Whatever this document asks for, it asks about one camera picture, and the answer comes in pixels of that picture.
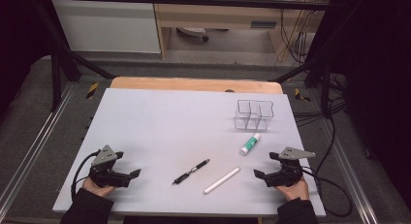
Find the white cabinet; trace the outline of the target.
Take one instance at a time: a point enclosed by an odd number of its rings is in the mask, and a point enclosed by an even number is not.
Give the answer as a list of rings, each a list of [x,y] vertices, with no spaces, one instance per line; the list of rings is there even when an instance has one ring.
[[[53,0],[53,5],[72,50],[160,52],[150,4]]]

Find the person's left hand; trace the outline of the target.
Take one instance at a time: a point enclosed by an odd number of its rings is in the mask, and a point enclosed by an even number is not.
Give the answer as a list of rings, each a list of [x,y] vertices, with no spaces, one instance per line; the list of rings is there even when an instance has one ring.
[[[86,178],[82,183],[82,188],[100,197],[108,196],[115,190],[113,186],[99,187],[91,178]]]

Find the person's right hand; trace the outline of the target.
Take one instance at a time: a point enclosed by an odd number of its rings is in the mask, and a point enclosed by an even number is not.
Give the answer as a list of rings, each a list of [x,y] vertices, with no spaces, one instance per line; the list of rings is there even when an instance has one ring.
[[[302,176],[298,182],[291,186],[276,186],[278,190],[287,201],[293,201],[295,199],[301,199],[306,201],[309,199],[308,185]]]

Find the white table board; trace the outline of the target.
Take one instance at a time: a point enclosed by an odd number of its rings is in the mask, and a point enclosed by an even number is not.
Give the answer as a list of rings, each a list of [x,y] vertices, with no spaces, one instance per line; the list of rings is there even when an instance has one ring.
[[[238,100],[273,102],[269,128],[247,155],[239,150],[253,134],[235,128]],[[274,215],[284,198],[254,171],[277,172],[280,165],[269,153],[302,147],[286,95],[114,88],[104,93],[70,174],[87,176],[85,157],[106,144],[124,152],[115,171],[141,169],[128,187],[109,195],[113,212],[125,215]],[[172,185],[206,159],[206,165]],[[203,194],[236,167],[239,173]]]

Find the black frame strut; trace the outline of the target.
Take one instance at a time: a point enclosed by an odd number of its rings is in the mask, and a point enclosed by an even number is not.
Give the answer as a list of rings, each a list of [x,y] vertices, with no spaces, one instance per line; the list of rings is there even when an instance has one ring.
[[[326,56],[314,56],[313,58],[305,61],[302,65],[290,72],[276,78],[269,80],[269,82],[282,83],[303,71],[308,70],[308,75],[304,81],[307,88],[312,88],[319,82],[321,86],[321,98],[320,109],[325,118],[331,117],[331,108],[329,107],[329,94],[330,94],[330,79],[331,79],[331,62]]]
[[[34,1],[34,9],[38,14],[43,26],[46,28],[46,40],[50,49],[51,57],[51,77],[52,77],[52,106],[54,112],[62,104],[61,75],[63,72],[68,81],[79,81],[81,73],[77,63],[85,66],[87,69],[102,76],[104,79],[115,79],[115,75],[99,68],[90,61],[73,52],[67,41],[57,29],[55,22],[52,20],[44,1]]]

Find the office chair base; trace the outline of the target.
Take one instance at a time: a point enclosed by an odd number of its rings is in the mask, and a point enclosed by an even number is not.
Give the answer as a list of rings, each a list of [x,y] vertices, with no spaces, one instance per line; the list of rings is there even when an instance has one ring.
[[[203,28],[177,27],[177,30],[186,35],[201,38],[204,42],[208,41],[208,35]]]

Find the black pen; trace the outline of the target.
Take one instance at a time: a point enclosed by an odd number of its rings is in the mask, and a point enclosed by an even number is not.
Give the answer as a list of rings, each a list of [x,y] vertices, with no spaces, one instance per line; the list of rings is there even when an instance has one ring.
[[[190,169],[188,172],[186,172],[183,175],[179,176],[178,178],[176,178],[173,181],[172,185],[180,184],[184,179],[186,179],[187,177],[189,177],[190,175],[195,173],[198,169],[200,169],[201,167],[206,165],[209,161],[210,161],[210,159],[206,159],[203,162],[201,162],[200,164],[198,164],[197,166],[195,166],[194,168]]]

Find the white green glue stick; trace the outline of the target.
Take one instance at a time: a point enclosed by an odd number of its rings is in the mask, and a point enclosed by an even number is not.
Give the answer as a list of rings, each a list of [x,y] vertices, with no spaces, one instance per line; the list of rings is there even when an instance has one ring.
[[[260,133],[255,133],[240,149],[240,153],[242,155],[247,155],[250,150],[255,146],[255,144],[258,142],[258,140],[261,138]]]

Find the clear plastic organizer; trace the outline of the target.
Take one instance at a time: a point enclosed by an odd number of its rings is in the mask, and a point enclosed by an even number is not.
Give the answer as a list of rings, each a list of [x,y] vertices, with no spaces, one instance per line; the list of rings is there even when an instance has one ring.
[[[239,130],[265,131],[273,117],[272,101],[238,100],[234,125]]]

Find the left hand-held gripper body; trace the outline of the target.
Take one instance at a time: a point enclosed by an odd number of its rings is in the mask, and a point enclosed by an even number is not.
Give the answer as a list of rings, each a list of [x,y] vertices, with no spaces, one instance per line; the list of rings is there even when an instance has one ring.
[[[128,187],[130,176],[113,170],[117,160],[115,152],[106,144],[92,161],[88,176],[99,187]]]

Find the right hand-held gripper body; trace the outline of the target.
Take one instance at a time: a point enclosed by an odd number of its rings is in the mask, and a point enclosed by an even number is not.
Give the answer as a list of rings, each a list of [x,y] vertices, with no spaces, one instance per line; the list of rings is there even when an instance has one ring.
[[[272,174],[265,175],[267,187],[291,186],[302,177],[302,166],[300,160],[315,157],[316,153],[293,147],[285,147],[279,154],[281,169]]]

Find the wooden desk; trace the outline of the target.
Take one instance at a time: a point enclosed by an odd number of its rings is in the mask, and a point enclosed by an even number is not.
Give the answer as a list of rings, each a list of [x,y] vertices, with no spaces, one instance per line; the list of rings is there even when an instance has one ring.
[[[328,3],[331,0],[295,0],[299,2]],[[197,5],[154,6],[161,29],[194,27],[210,29],[257,29],[269,33],[274,52],[280,61],[286,60],[289,48],[300,32],[314,33],[324,16],[322,11],[277,10],[243,7]]]

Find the white marker pen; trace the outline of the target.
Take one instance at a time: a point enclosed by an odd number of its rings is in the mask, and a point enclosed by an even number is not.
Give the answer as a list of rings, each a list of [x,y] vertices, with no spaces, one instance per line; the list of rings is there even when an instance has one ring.
[[[240,172],[240,168],[236,167],[233,170],[231,170],[230,172],[228,172],[226,175],[222,176],[221,178],[217,179],[215,182],[213,182],[209,187],[207,187],[204,191],[203,194],[207,195],[209,194],[211,191],[213,191],[215,188],[217,188],[218,186],[220,186],[221,184],[223,184],[225,181],[227,181],[229,178],[231,178],[232,176],[236,175],[237,173]]]

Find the yellow black tape marker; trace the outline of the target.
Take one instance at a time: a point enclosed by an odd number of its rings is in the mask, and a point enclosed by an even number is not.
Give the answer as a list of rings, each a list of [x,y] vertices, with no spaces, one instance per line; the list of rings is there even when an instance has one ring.
[[[96,89],[98,88],[98,85],[99,85],[99,82],[93,82],[91,84],[91,86],[89,87],[89,90],[86,94],[86,97],[85,97],[86,99],[92,99]]]
[[[296,100],[302,100],[302,101],[307,102],[307,103],[312,102],[311,98],[309,98],[307,96],[303,96],[300,93],[300,90],[298,88],[295,88],[295,98],[296,98]]]

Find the black frame crossbar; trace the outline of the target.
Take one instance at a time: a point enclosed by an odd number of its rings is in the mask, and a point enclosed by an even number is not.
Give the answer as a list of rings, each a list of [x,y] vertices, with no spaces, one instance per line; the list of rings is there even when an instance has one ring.
[[[141,4],[167,4],[167,5],[197,5],[243,7],[283,10],[310,10],[310,11],[340,11],[344,8],[341,3],[311,3],[298,1],[268,1],[268,0],[73,0],[95,2],[119,2]]]

